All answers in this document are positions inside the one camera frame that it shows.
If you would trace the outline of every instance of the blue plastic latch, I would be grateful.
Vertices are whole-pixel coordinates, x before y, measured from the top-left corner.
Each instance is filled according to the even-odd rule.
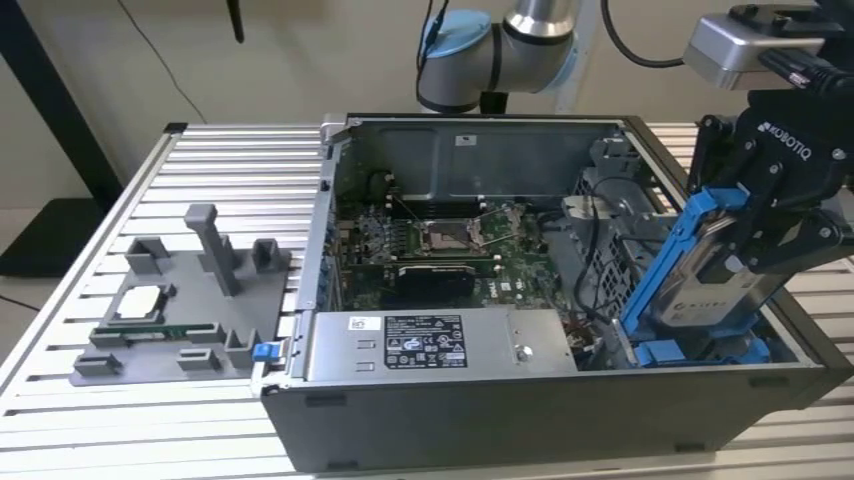
[[[675,340],[652,340],[635,347],[635,357],[642,367],[685,361],[685,354]]]
[[[282,344],[259,343],[252,349],[254,362],[275,362],[282,357]]]

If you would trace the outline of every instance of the light blue robot arm cap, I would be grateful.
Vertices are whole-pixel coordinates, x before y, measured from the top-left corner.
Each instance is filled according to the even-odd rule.
[[[430,18],[424,37],[435,18],[435,15]],[[444,22],[442,23],[436,43],[430,52],[427,52],[427,58],[447,57],[478,43],[490,33],[491,21],[492,17],[484,11],[448,10],[444,14]]]

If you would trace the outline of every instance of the cable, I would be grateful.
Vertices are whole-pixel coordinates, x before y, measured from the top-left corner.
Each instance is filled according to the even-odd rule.
[[[199,110],[199,107],[196,107],[196,104],[192,103],[192,100],[189,100],[189,97],[187,96],[187,93],[184,93],[184,90],[181,89],[181,86],[177,83],[177,79],[175,78],[175,74],[172,73],[172,69],[169,68],[169,65],[165,63],[165,60],[163,59],[163,55],[160,55],[160,52],[157,51],[157,48],[155,47],[155,44],[151,43],[148,35],[145,35],[145,32],[143,32],[143,29],[140,28],[139,24],[136,23],[136,19],[133,18],[133,15],[131,14],[131,11],[128,10],[128,7],[124,4],[124,1],[123,0],[116,0],[116,2],[119,3],[119,7],[121,7],[121,10],[124,10],[124,14],[128,17],[128,20],[131,20],[131,24],[133,25],[133,28],[136,29],[136,31],[139,32],[140,36],[143,37],[143,40],[145,40],[145,43],[151,47],[151,51],[157,56],[157,60],[160,60],[160,64],[163,65],[163,68],[165,69],[165,73],[169,75],[169,78],[172,79],[172,84],[175,85],[175,89],[177,90],[177,93],[180,93],[181,97],[184,97],[184,100],[187,100],[187,103],[189,104],[192,109],[199,114],[199,118],[201,119],[201,123],[207,124],[208,123],[208,119],[204,118],[204,115],[201,115],[201,111]]]
[[[588,317],[600,320],[607,323],[607,318],[596,311],[595,303],[594,306],[588,306],[582,301],[582,286],[584,279],[587,278],[587,272],[590,271],[590,267],[592,266],[592,259],[596,254],[596,245],[599,244],[599,209],[596,208],[595,198],[602,198],[596,194],[596,189],[599,186],[608,181],[623,181],[638,185],[640,188],[640,183],[631,177],[622,177],[618,175],[600,178],[596,183],[590,188],[590,193],[587,194],[587,198],[590,198],[590,207],[592,210],[592,225],[590,228],[590,241],[587,243],[587,255],[584,256],[584,265],[582,266],[582,270],[578,273],[578,278],[575,279],[575,285],[572,285],[572,300],[575,301],[575,305],[584,311]]]
[[[673,68],[685,65],[685,61],[681,58],[674,58],[673,60],[650,60],[638,56],[626,46],[623,40],[619,38],[616,34],[616,28],[614,28],[614,19],[611,18],[611,5],[610,0],[602,0],[602,22],[604,23],[604,30],[608,33],[608,37],[611,37],[611,41],[614,42],[614,46],[619,50],[619,53],[635,64],[640,65],[646,68]]]
[[[5,302],[9,302],[9,303],[13,303],[19,307],[24,307],[24,308],[32,310],[33,312],[39,312],[41,310],[39,307],[33,307],[28,303],[24,303],[20,300],[15,300],[13,298],[7,297],[5,295],[0,295],[0,300],[3,300]]]
[[[424,14],[424,21],[422,22],[422,33],[418,36],[418,52],[415,53],[415,69],[420,72],[422,69],[422,51],[424,48],[424,32],[427,31],[427,22],[430,21],[430,14],[432,13],[432,0],[427,3],[427,13]]]
[[[430,31],[427,32],[427,36],[424,36],[424,31],[427,30],[427,22],[430,21],[430,13],[432,12],[432,0],[430,0],[430,4],[427,6],[427,15],[424,16],[424,23],[422,24],[422,36],[418,39],[418,55],[419,59],[416,61],[418,74],[415,76],[415,96],[420,96],[419,86],[422,83],[422,74],[424,73],[424,64],[427,63],[427,53],[430,49],[436,43],[436,39],[439,38],[439,30],[442,29],[442,24],[444,23],[444,13],[448,9],[450,0],[444,0],[442,4],[442,8],[439,9],[439,13],[436,13],[436,18],[432,21],[432,25],[430,25]]]

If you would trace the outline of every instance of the motherboard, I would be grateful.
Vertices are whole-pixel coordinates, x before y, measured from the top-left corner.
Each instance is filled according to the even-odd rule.
[[[514,201],[391,200],[339,217],[344,309],[515,305],[568,313],[542,235],[543,219],[559,212]]]

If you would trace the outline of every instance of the sticker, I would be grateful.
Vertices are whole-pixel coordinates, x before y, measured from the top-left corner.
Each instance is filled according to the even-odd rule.
[[[458,135],[454,140],[454,145],[458,147],[475,147],[478,146],[476,135]]]
[[[383,317],[350,317],[348,330],[379,330],[383,326]]]
[[[386,367],[391,369],[468,366],[459,315],[386,317],[384,335]]]

